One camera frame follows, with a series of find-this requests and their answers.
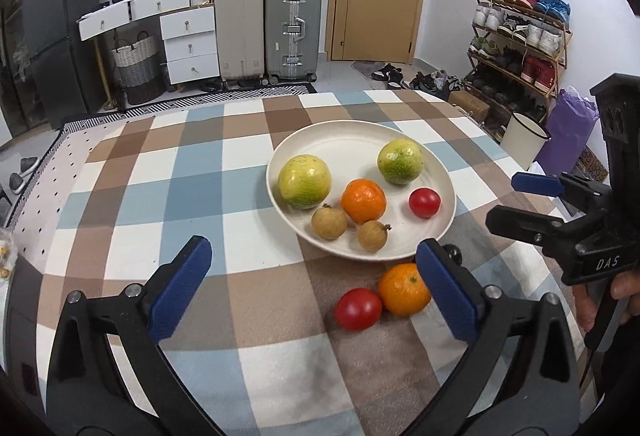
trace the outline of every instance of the tomato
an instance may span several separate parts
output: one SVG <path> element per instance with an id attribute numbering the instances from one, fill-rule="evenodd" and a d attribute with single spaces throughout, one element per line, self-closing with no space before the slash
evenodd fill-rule
<path id="1" fill-rule="evenodd" d="M 382 301 L 366 288 L 348 291 L 335 305 L 336 322 L 346 330 L 361 331 L 373 326 L 382 315 Z"/>
<path id="2" fill-rule="evenodd" d="M 416 189 L 409 196 L 409 209 L 419 218 L 428 219 L 431 218 L 438 209 L 440 209 L 439 194 L 433 189 L 427 189 L 422 187 Z"/>

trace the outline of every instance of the cardboard box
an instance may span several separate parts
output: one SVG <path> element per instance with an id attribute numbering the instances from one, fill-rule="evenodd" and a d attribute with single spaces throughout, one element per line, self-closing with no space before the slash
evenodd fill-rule
<path id="1" fill-rule="evenodd" d="M 489 104 L 464 90 L 452 91 L 449 95 L 449 104 L 460 106 L 465 111 L 471 113 L 471 117 L 477 123 L 484 121 L 489 113 Z"/>

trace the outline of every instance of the suitcase handle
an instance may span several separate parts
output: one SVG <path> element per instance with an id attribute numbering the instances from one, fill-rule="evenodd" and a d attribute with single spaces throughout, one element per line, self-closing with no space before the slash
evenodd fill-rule
<path id="1" fill-rule="evenodd" d="M 300 23 L 300 35 L 297 36 L 296 38 L 293 38 L 293 40 L 302 41 L 303 39 L 305 39 L 305 35 L 306 35 L 306 21 L 303 20 L 302 18 L 296 18 L 296 21 Z"/>

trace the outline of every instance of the red sneaker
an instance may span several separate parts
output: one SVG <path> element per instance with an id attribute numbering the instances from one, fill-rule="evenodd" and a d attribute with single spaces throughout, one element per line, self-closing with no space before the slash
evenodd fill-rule
<path id="1" fill-rule="evenodd" d="M 551 91 L 556 82 L 556 69 L 549 61 L 538 59 L 538 76 L 536 77 L 536 88 L 543 91 Z"/>
<path id="2" fill-rule="evenodd" d="M 538 77 L 538 57 L 534 57 L 533 55 L 527 55 L 524 58 L 524 65 L 522 66 L 522 73 L 520 77 L 526 80 L 529 84 L 533 84 Z"/>

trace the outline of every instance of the tangerine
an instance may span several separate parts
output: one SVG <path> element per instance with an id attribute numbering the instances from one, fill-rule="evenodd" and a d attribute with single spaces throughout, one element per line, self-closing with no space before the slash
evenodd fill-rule
<path id="1" fill-rule="evenodd" d="M 399 317 L 418 313 L 431 301 L 415 263 L 402 263 L 387 270 L 378 283 L 378 295 L 385 308 Z"/>
<path id="2" fill-rule="evenodd" d="M 360 178 L 349 182 L 342 193 L 340 206 L 354 222 L 362 225 L 382 217 L 386 210 L 386 197 L 378 184 Z"/>

